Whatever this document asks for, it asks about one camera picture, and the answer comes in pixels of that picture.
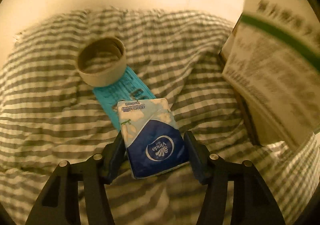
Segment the blue white tissue pack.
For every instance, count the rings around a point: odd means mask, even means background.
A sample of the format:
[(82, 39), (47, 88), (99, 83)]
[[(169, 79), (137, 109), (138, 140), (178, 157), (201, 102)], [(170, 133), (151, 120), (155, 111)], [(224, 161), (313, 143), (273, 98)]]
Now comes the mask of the blue white tissue pack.
[(144, 179), (185, 165), (185, 143), (165, 98), (120, 101), (121, 135), (132, 176)]

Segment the teal packet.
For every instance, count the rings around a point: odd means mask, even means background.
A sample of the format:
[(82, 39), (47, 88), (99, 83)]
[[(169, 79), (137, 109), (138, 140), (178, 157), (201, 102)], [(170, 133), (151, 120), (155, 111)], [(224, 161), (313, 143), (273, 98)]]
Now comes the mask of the teal packet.
[(117, 111), (119, 101), (156, 98), (129, 66), (114, 84), (93, 88), (93, 93), (117, 131), (120, 130)]

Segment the green white medicine box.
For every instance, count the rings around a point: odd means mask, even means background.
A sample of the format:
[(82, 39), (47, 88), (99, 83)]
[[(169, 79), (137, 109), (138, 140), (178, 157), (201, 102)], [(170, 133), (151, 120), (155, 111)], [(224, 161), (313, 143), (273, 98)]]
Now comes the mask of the green white medicine box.
[(319, 126), (319, 20), (307, 0), (245, 0), (220, 56), (253, 143), (301, 148)]

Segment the checkered grey white duvet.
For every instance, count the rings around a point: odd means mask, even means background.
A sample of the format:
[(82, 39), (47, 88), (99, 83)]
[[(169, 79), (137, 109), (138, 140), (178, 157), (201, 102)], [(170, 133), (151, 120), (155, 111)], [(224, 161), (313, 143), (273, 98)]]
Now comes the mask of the checkered grey white duvet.
[(217, 55), (231, 33), (225, 19), (196, 11), (109, 8), (76, 11), (26, 29), (1, 70), (1, 203), (24, 224), (61, 160), (85, 161), (117, 131), (75, 69), (79, 48), (114, 34), (127, 63), (158, 98), (166, 98), (180, 131), (210, 152), (257, 167), (287, 224), (319, 183), (319, 146), (298, 152), (280, 142), (253, 146)]

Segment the large open cardboard box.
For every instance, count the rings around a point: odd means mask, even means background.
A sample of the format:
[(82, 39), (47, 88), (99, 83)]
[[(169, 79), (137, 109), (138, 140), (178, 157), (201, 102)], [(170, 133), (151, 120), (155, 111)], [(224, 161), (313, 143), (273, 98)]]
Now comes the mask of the large open cardboard box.
[[(227, 41), (225, 42), (220, 52), (218, 53), (218, 59), (222, 69), (225, 68), (226, 62), (231, 53), (231, 49), (232, 49), (233, 42), (236, 35), (236, 29), (237, 29), (237, 26), (233, 28), (231, 34), (227, 38)], [(257, 111), (253, 108), (253, 106), (249, 105), (249, 103), (244, 99), (243, 96), (239, 94), (238, 91), (236, 91), (235, 89), (233, 90), (234, 90), (236, 102), (240, 109), (242, 118), (244, 120), (244, 125), (247, 130), (251, 143), (253, 145), (261, 145), (260, 138), (259, 138), (259, 135), (263, 130), (263, 126), (261, 125), (261, 117), (259, 116)]]

